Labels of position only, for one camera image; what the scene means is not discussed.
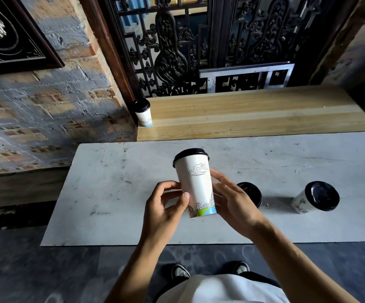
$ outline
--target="left hand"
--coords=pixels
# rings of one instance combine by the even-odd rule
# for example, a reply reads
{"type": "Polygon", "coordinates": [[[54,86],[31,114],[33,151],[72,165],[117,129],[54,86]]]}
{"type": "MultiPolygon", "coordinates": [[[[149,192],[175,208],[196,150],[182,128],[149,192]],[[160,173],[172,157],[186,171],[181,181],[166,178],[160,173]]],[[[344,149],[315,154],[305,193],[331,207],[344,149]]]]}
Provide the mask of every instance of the left hand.
{"type": "Polygon", "coordinates": [[[146,202],[139,244],[148,244],[150,249],[155,249],[158,253],[161,253],[171,239],[182,213],[188,206],[189,193],[183,194],[181,190],[164,193],[165,190],[171,189],[181,189],[180,183],[175,181],[158,183],[146,202]],[[167,202],[176,197],[180,197],[177,203],[166,208],[167,202]]]}

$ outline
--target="coffee cup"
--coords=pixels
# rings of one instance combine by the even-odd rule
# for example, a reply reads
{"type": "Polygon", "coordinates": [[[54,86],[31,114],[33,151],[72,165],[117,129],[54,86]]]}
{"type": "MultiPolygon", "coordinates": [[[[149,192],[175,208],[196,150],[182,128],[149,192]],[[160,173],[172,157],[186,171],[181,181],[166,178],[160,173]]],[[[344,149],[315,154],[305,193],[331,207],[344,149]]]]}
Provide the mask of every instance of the coffee cup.
{"type": "Polygon", "coordinates": [[[149,127],[152,125],[150,102],[147,99],[142,98],[136,100],[133,104],[133,108],[141,126],[149,127]]]}
{"type": "Polygon", "coordinates": [[[299,214],[316,210],[329,212],[340,202],[340,195],[330,184],[321,181],[310,182],[291,202],[299,214]]]}
{"type": "Polygon", "coordinates": [[[178,153],[173,161],[183,192],[189,192],[190,218],[216,213],[212,180],[209,171],[209,155],[198,148],[178,153]]]}
{"type": "Polygon", "coordinates": [[[238,183],[237,186],[244,190],[244,192],[250,197],[251,201],[253,201],[257,208],[261,206],[262,194],[257,186],[248,182],[238,183]]]}

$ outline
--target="forearm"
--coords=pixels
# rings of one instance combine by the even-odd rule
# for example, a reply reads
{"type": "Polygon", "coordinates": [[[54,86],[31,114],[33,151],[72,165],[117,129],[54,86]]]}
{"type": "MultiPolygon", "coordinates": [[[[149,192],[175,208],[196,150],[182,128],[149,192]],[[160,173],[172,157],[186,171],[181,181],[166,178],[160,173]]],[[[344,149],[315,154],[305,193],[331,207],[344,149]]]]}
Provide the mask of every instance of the forearm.
{"type": "Polygon", "coordinates": [[[358,302],[313,262],[268,219],[252,225],[256,245],[292,302],[358,302]]]}
{"type": "Polygon", "coordinates": [[[138,244],[105,303],[143,302],[161,251],[138,244]]]}

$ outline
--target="framed picture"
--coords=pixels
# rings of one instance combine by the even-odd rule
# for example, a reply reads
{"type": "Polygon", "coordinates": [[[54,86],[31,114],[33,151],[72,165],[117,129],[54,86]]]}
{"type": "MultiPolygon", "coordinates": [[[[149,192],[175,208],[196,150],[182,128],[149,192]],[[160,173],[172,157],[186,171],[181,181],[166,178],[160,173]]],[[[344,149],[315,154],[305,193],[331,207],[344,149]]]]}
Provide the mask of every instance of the framed picture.
{"type": "Polygon", "coordinates": [[[63,67],[19,0],[0,0],[0,74],[63,67]]]}

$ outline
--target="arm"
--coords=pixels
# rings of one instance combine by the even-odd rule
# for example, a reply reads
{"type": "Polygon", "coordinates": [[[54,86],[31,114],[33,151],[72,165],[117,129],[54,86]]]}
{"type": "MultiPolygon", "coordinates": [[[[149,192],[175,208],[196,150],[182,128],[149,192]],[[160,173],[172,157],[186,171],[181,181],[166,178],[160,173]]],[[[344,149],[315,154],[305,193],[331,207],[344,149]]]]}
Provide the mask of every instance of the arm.
{"type": "Polygon", "coordinates": [[[160,253],[171,239],[181,215],[188,205],[189,193],[165,190],[181,189],[180,183],[158,183],[146,202],[142,235],[124,271],[110,291],[105,303],[143,302],[160,253]],[[167,202],[180,197],[175,205],[167,202]]]}
{"type": "Polygon", "coordinates": [[[214,183],[216,210],[256,245],[292,303],[358,302],[291,243],[240,187],[215,170],[211,175],[220,181],[214,183]]]}

